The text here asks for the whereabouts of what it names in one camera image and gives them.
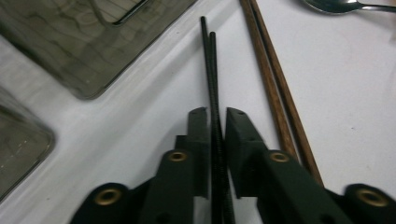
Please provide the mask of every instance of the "brass insert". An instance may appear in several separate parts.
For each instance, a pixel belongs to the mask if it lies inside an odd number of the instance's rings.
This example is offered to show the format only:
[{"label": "brass insert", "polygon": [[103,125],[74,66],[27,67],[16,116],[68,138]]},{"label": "brass insert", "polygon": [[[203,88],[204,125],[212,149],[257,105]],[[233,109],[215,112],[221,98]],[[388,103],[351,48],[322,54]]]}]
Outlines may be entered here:
[{"label": "brass insert", "polygon": [[389,204],[384,196],[369,189],[359,189],[356,194],[360,200],[375,207],[385,207]]},{"label": "brass insert", "polygon": [[289,157],[280,152],[274,152],[271,154],[271,160],[278,161],[278,162],[286,162],[289,161]]},{"label": "brass insert", "polygon": [[110,205],[118,201],[121,194],[119,189],[104,189],[96,195],[94,201],[100,205]]},{"label": "brass insert", "polygon": [[170,161],[184,161],[187,159],[187,155],[184,152],[174,152],[169,155]]}]

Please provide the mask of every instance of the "white tablecloth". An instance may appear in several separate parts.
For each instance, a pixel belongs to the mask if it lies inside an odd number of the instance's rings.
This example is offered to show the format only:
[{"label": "white tablecloth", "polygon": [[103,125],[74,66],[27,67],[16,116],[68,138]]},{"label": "white tablecloth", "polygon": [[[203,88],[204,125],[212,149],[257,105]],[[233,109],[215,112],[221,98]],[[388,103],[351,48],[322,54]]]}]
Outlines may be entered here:
[{"label": "white tablecloth", "polygon": [[[396,197],[396,15],[258,2],[325,186],[342,193],[366,183]],[[155,174],[186,133],[187,113],[208,106],[200,16],[218,36],[222,121],[227,106],[244,110],[278,148],[237,0],[199,0],[93,101],[76,99],[2,39],[1,86],[51,127],[56,146],[0,204],[1,223],[68,223],[97,186],[133,188]],[[254,200],[234,204],[237,223],[261,223]],[[197,218],[206,211],[207,203]]]}]

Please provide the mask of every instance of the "spoon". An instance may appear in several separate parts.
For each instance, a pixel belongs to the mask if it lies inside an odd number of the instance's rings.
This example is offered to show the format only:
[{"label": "spoon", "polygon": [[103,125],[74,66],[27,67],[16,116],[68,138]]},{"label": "spoon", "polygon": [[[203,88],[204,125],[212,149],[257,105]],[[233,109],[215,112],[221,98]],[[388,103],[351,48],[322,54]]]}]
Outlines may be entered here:
[{"label": "spoon", "polygon": [[357,0],[304,0],[309,6],[331,14],[342,14],[358,9],[396,13],[396,7],[362,4]]}]

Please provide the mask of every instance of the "chopstick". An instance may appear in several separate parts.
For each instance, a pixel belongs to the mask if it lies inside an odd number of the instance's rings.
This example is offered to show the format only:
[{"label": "chopstick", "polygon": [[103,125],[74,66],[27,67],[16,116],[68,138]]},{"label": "chopstick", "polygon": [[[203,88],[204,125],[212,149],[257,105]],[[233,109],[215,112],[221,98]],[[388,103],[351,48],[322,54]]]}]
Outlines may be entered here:
[{"label": "chopstick", "polygon": [[207,34],[205,17],[201,18],[205,67],[209,88],[211,117],[211,178],[212,223],[234,224],[233,199],[227,174],[227,160],[219,119],[219,88],[216,33]]},{"label": "chopstick", "polygon": [[291,97],[288,83],[276,57],[276,52],[262,19],[259,6],[256,0],[240,0],[240,2],[261,69],[264,86],[269,96],[279,143],[295,159],[301,159],[302,166],[307,169],[318,184],[323,186],[318,166],[309,146],[297,108]]}]

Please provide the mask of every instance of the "black plastic part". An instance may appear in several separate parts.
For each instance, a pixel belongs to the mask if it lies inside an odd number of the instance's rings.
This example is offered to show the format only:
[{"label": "black plastic part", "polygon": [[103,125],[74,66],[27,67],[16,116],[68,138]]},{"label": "black plastic part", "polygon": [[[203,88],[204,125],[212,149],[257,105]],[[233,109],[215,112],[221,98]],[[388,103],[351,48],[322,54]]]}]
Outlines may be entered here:
[{"label": "black plastic part", "polygon": [[262,200],[268,197],[266,194],[274,195],[273,201],[285,218],[285,223],[353,223],[289,154],[277,150],[266,151],[260,161],[262,182],[265,183]]},{"label": "black plastic part", "polygon": [[[104,184],[87,197],[75,213],[71,224],[119,224],[136,223],[143,202],[149,189],[150,180],[135,189],[128,190],[122,184]],[[119,199],[112,203],[101,205],[96,198],[101,192],[112,189],[120,193]]]},{"label": "black plastic part", "polygon": [[151,182],[138,223],[192,224],[193,192],[192,153],[168,151]]},{"label": "black plastic part", "polygon": [[175,149],[183,149],[194,155],[194,196],[208,198],[210,140],[206,108],[189,113],[187,135],[178,135]]},{"label": "black plastic part", "polygon": [[257,199],[257,209],[262,218],[262,223],[276,223],[286,224],[288,223],[285,218],[285,214],[282,214],[282,210],[279,208],[274,195],[264,194]]},{"label": "black plastic part", "polygon": [[236,197],[258,197],[261,177],[254,160],[268,148],[245,112],[227,108],[225,147]]},{"label": "black plastic part", "polygon": [[344,196],[334,199],[354,223],[396,223],[396,202],[380,189],[354,184],[346,188]]}]

